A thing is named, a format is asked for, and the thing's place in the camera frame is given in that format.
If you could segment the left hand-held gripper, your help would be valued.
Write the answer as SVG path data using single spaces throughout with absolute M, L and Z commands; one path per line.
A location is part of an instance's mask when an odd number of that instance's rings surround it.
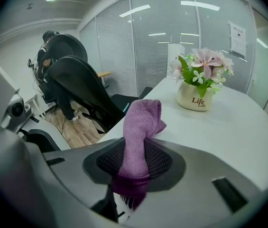
M 21 130 L 28 122 L 39 123 L 29 104 L 16 92 L 11 98 L 3 116 L 1 127 L 8 130 Z

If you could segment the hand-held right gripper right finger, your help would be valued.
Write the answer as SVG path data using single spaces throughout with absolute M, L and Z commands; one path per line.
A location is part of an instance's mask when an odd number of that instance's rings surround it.
M 268 189 L 213 154 L 161 140 L 145 144 L 167 153 L 172 165 L 150 181 L 129 228 L 241 228 L 268 200 Z

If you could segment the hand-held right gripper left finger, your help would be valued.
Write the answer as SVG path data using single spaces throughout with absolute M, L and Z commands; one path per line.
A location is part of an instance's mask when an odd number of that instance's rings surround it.
M 43 154 L 62 186 L 80 203 L 99 215 L 118 222 L 111 182 L 123 161 L 124 138 L 89 147 Z

